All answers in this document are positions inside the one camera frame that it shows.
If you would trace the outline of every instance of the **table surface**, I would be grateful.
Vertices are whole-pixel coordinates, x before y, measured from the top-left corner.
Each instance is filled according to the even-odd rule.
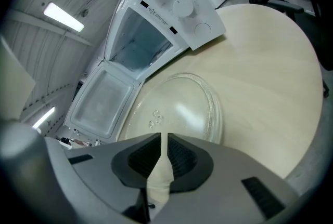
[[[142,87],[138,103],[175,73],[193,73],[215,91],[223,111],[222,144],[282,178],[306,153],[322,109],[322,76],[308,38],[271,8],[240,4],[217,10],[227,32],[186,51]]]

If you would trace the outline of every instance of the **fluorescent light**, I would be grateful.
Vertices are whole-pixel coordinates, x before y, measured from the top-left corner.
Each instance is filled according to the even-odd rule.
[[[51,108],[48,112],[45,113],[45,115],[43,117],[41,117],[33,126],[32,128],[37,129],[42,123],[43,121],[45,121],[47,119],[47,117],[49,117],[53,112],[54,112],[55,107]]]
[[[57,5],[50,2],[45,10],[43,11],[43,14],[46,16],[51,17],[52,19],[55,19],[58,22],[61,22],[65,25],[67,25],[70,28],[73,28],[74,30],[77,30],[78,32],[81,32],[84,28],[84,25],[77,21],[74,17],[70,16],[67,12],[60,9]]]

